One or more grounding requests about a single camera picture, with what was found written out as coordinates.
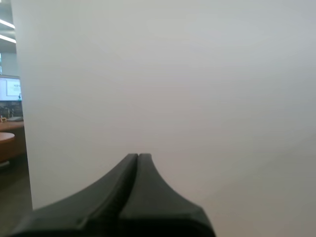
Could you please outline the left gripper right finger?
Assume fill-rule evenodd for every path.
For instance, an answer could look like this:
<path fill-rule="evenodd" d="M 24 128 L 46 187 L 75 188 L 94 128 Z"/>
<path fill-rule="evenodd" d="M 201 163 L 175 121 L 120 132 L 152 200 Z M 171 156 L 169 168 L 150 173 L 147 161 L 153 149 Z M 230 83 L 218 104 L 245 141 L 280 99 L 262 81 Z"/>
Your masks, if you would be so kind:
<path fill-rule="evenodd" d="M 174 191 L 150 154 L 140 154 L 129 198 L 119 214 L 124 237 L 213 237 L 204 210 Z"/>

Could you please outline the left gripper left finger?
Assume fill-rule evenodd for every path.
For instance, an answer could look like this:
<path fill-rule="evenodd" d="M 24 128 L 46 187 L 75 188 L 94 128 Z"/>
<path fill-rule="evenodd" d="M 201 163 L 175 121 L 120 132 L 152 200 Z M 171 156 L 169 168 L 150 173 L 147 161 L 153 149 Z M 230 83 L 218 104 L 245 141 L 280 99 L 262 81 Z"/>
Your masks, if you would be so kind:
<path fill-rule="evenodd" d="M 11 237 L 97 236 L 115 225 L 130 195 L 137 154 L 128 154 L 113 169 L 83 190 L 33 210 Z"/>

